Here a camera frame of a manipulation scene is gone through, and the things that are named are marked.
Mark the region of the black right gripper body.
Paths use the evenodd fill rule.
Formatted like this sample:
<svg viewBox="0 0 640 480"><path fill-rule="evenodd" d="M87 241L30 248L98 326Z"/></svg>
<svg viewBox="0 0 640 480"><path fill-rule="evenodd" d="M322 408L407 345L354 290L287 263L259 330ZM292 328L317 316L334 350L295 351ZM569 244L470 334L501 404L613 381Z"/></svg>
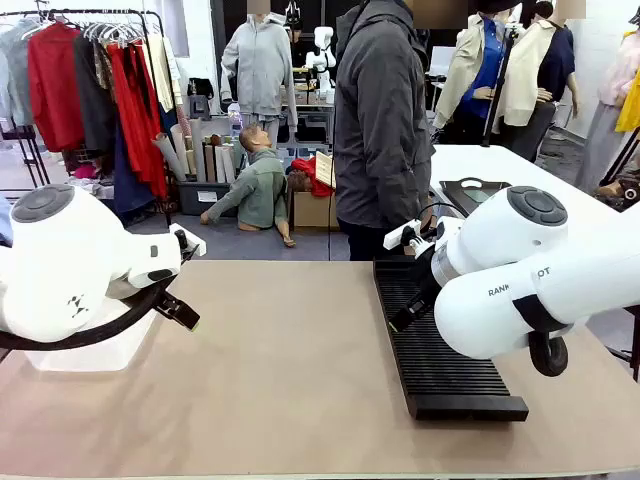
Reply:
<svg viewBox="0 0 640 480"><path fill-rule="evenodd" d="M434 304L442 287L432 271L435 247L431 246L415 260L415 281L419 287L419 300L424 304Z"/></svg>

